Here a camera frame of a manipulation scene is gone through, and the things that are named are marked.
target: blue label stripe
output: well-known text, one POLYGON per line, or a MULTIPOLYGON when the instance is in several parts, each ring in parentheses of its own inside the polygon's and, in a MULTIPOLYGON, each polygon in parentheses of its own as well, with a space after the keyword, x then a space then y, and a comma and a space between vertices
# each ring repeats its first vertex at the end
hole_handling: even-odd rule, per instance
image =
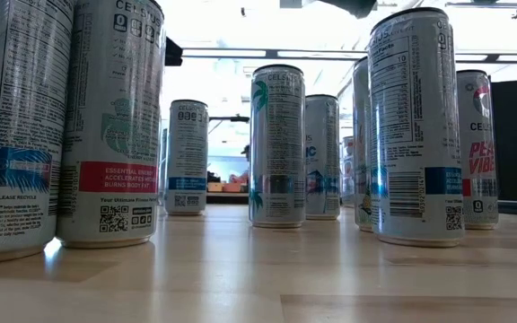
POLYGON ((462 170, 453 167, 425 169, 426 194, 462 194, 462 170))
POLYGON ((206 191, 206 179, 169 178, 169 189, 204 190, 204 191, 206 191))

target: qr code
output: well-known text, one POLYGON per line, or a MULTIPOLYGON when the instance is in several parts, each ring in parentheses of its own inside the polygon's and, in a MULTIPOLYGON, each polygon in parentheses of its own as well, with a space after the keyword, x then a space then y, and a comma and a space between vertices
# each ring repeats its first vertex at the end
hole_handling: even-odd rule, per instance
POLYGON ((122 232, 128 230, 127 205, 101 207, 101 220, 99 222, 99 232, 122 232))
POLYGON ((175 206, 187 206, 187 197, 175 196, 175 206))
POLYGON ((446 206, 446 230, 462 229, 462 206, 446 206))

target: celsius logo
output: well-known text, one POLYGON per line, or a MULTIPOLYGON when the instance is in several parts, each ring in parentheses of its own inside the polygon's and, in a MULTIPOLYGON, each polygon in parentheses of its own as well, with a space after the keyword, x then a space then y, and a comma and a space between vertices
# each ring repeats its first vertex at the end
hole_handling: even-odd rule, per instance
MULTIPOLYGON (((476 87, 469 83, 466 85, 466 90, 472 92, 476 87)), ((487 85, 477 88, 474 91, 472 98, 474 108, 485 118, 490 118, 490 88, 487 85)))

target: wooden table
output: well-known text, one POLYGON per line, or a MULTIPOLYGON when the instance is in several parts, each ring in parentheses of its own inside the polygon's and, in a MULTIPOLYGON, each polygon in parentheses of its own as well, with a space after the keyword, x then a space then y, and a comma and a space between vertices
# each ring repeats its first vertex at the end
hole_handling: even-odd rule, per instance
POLYGON ((0 322, 517 322, 517 215, 460 247, 359 232, 352 209, 300 230, 249 227, 247 206, 161 218, 151 241, 0 263, 0 322))

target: can rim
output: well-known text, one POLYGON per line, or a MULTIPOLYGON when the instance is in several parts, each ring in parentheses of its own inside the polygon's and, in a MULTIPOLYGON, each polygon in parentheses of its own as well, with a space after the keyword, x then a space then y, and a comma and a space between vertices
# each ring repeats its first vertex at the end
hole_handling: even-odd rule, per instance
POLYGON ((367 55, 367 56, 365 56, 365 57, 360 58, 359 60, 357 60, 357 61, 355 62, 355 67, 356 67, 357 65, 361 64, 362 62, 364 62, 365 60, 368 60, 368 55, 367 55))
POLYGON ((382 19, 381 21, 376 23, 374 25, 374 27, 372 27, 372 29, 370 30, 370 33, 372 34, 380 25, 382 25, 383 23, 389 21, 390 19, 393 19, 393 18, 396 18, 396 17, 400 17, 401 15, 404 15, 404 14, 407 14, 407 13, 418 13, 418 12, 442 13, 446 18, 448 18, 448 14, 444 10, 442 10, 440 8, 434 8, 434 7, 410 8, 410 9, 407 9, 407 10, 402 10, 402 11, 397 12, 397 13, 393 13, 390 16, 382 19))
POLYGON ((162 18, 165 19, 165 13, 162 11, 161 5, 157 4, 156 0, 149 0, 149 1, 151 2, 151 4, 154 4, 157 7, 157 9, 159 9, 159 11, 162 14, 162 18))
POLYGON ((458 73, 481 73, 481 74, 484 74, 484 75, 488 75, 488 73, 486 73, 486 71, 482 71, 482 70, 477 70, 477 69, 467 69, 467 70, 461 70, 461 71, 458 71, 456 72, 456 74, 458 73))
POLYGON ((173 100, 171 102, 171 105, 175 102, 192 102, 192 103, 200 103, 202 105, 205 106, 205 108, 208 108, 208 106, 206 105, 206 103, 204 103, 203 101, 199 101, 199 100, 191 100, 191 99, 178 99, 178 100, 173 100))
POLYGON ((324 97, 324 98, 331 98, 334 100, 338 100, 338 98, 334 95, 330 94, 310 94, 304 97, 304 99, 313 98, 313 97, 324 97))
POLYGON ((288 65, 288 64, 270 64, 270 65, 264 65, 264 66, 261 66, 259 68, 257 68, 252 74, 256 74, 258 71, 260 70, 263 70, 265 68, 270 68, 270 67, 287 67, 287 68, 292 68, 292 69, 295 69, 299 72, 301 72, 301 75, 304 75, 304 73, 302 72, 302 69, 296 67, 296 66, 292 66, 292 65, 288 65))

